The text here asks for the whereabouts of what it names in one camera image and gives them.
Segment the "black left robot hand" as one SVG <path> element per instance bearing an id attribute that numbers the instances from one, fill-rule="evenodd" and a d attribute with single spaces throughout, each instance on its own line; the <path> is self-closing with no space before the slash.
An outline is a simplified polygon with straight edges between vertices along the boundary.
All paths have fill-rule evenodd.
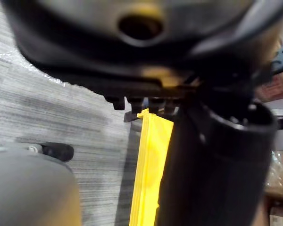
<path id="1" fill-rule="evenodd" d="M 283 0 L 3 0 L 23 57 L 124 110 L 179 111 L 158 226 L 249 226 L 277 132 L 254 98 L 274 75 Z"/>

